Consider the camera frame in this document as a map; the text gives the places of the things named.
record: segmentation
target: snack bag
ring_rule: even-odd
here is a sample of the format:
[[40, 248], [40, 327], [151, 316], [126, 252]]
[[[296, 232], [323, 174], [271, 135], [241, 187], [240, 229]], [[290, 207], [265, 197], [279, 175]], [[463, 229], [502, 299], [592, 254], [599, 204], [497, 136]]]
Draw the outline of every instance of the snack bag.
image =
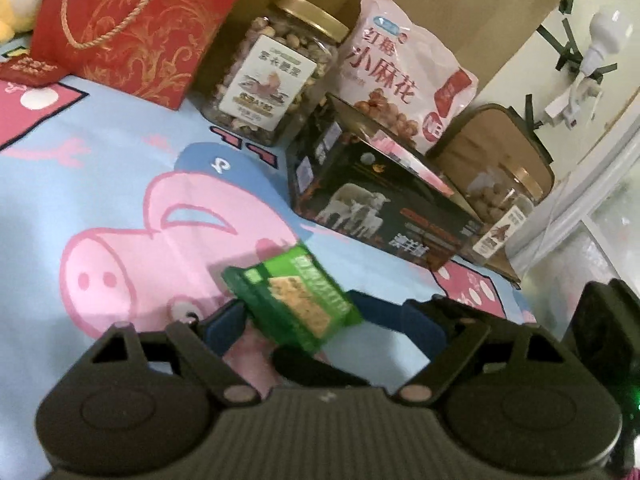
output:
[[222, 278], [258, 329], [279, 345], [314, 354], [341, 327], [362, 320], [303, 244], [248, 269], [227, 267]]
[[361, 0], [330, 89], [424, 154], [475, 97], [478, 80], [392, 0]]

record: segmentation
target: gold jar lid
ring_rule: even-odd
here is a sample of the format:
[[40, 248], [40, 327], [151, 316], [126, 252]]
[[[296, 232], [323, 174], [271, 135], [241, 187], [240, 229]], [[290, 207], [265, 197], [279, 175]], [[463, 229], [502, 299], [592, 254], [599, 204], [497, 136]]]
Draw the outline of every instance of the gold jar lid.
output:
[[529, 191], [533, 200], [539, 202], [542, 199], [545, 192], [527, 170], [511, 160], [510, 157], [507, 157], [501, 164]]
[[308, 23], [337, 43], [340, 43], [349, 33], [346, 25], [306, 0], [271, 0], [271, 3], [302, 22]]

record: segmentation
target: pink snack bag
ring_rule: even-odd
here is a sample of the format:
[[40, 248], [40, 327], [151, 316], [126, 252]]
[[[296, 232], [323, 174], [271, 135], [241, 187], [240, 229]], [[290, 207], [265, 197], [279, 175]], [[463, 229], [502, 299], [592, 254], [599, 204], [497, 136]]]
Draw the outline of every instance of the pink snack bag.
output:
[[361, 0], [330, 85], [424, 154], [475, 97], [478, 79], [392, 0]]

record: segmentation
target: red envelope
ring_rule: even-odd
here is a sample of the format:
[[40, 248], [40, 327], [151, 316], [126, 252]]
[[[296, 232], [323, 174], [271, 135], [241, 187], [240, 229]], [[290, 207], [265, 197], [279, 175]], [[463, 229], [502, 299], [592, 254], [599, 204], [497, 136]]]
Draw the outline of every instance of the red envelope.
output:
[[20, 54], [9, 61], [0, 63], [0, 80], [17, 85], [41, 88], [57, 83], [63, 77], [69, 75], [69, 70], [48, 63], [38, 61], [29, 54]]

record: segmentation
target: sheep picture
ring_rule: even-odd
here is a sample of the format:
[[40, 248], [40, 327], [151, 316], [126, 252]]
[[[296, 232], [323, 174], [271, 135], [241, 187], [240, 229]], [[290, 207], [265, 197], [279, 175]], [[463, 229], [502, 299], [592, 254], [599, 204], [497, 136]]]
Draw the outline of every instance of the sheep picture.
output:
[[[337, 229], [348, 220], [344, 226], [345, 230], [350, 234], [354, 234], [357, 230], [360, 235], [369, 238], [382, 225], [382, 219], [378, 218], [376, 214], [386, 202], [389, 202], [389, 199], [382, 193], [372, 193], [350, 182], [340, 186], [331, 196], [325, 208], [316, 215], [316, 221], [327, 224], [331, 216], [337, 214], [338, 219], [332, 229]], [[369, 221], [366, 230], [361, 229], [359, 224], [364, 223], [367, 218]]]

